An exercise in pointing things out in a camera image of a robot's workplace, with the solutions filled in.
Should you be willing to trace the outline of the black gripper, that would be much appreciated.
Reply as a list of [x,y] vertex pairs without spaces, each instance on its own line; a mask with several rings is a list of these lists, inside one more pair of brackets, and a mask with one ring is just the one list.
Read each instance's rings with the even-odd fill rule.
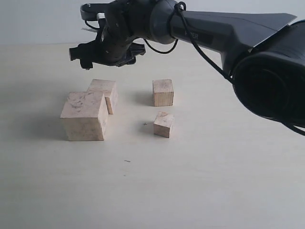
[[144,44],[138,38],[149,39],[153,0],[114,0],[102,14],[106,21],[98,20],[99,31],[94,42],[81,43],[69,48],[70,60],[79,60],[82,69],[90,70],[93,63],[106,66],[132,65],[136,56],[145,55]]

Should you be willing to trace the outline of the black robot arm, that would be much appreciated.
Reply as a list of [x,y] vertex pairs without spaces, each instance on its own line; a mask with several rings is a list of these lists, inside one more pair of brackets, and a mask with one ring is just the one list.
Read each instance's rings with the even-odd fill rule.
[[142,38],[161,44],[181,40],[221,56],[219,73],[254,114],[286,126],[305,125],[305,22],[287,13],[188,11],[174,0],[115,0],[80,8],[97,21],[96,38],[71,48],[83,69],[94,63],[134,64]]

